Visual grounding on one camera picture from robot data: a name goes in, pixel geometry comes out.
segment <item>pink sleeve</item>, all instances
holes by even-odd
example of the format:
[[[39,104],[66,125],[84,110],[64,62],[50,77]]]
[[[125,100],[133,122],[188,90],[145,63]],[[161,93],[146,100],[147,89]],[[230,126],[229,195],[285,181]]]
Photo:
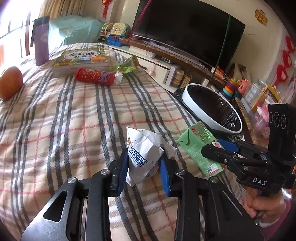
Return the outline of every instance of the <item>pink sleeve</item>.
[[[284,201],[286,203],[286,209],[285,209],[285,212],[283,213],[283,215],[280,217],[280,219],[276,223],[274,223],[273,225],[271,225],[267,228],[260,228],[266,241],[269,240],[274,235],[274,233],[280,227],[281,223],[283,222],[283,220],[287,216],[288,212],[290,211],[290,207],[291,207],[290,201],[287,199],[285,199]]]

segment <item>qr code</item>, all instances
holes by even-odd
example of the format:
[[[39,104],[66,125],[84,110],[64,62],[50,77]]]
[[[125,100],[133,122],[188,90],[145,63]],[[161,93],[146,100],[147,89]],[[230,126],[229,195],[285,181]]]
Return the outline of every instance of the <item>qr code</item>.
[[[216,163],[213,163],[212,165],[210,165],[209,167],[207,167],[206,171],[209,175],[216,173],[218,170],[218,167],[216,165]]]

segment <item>purple tumbler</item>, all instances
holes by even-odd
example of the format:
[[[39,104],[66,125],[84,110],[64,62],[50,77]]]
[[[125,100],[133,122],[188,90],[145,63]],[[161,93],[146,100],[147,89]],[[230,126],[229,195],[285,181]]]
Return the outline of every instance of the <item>purple tumbler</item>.
[[[48,53],[48,28],[49,16],[37,18],[34,21],[31,47],[35,44],[35,60],[36,65],[40,66],[49,61]]]

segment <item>blue gripper pad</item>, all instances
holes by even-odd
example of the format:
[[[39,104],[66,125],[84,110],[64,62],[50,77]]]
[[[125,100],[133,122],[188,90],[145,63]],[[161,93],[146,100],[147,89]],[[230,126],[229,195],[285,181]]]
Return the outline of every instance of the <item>blue gripper pad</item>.
[[[122,168],[121,171],[118,175],[118,187],[117,187],[117,192],[118,195],[123,191],[125,182],[126,182],[126,175],[128,172],[128,150],[127,148],[124,148],[120,158],[118,160],[119,162],[122,162]]]
[[[163,190],[165,191],[167,196],[170,196],[170,179],[169,179],[167,167],[165,165],[164,155],[162,155],[161,158],[159,159],[158,165],[159,165]]]
[[[225,150],[231,151],[231,152],[238,152],[239,148],[237,145],[233,142],[224,141],[217,138],[217,141],[224,147]]]

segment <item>black trash bag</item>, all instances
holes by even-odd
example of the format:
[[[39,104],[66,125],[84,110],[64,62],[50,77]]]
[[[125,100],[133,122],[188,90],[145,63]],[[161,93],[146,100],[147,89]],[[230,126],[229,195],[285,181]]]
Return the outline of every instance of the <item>black trash bag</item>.
[[[197,120],[204,123],[200,120],[193,111],[183,102],[182,95],[185,90],[184,88],[177,89],[173,96],[184,106],[184,108]],[[198,106],[206,112],[213,120],[222,125],[223,127],[232,130],[239,131],[240,130],[240,121],[233,111],[233,109],[226,103],[226,101],[208,90],[207,88],[200,87],[198,85],[191,85],[188,87],[188,93],[192,97],[192,99],[198,103]],[[238,135],[228,134],[219,130],[211,129],[206,123],[204,125],[212,132],[212,134],[216,138],[228,139],[230,141],[240,140],[242,138],[242,133]]]

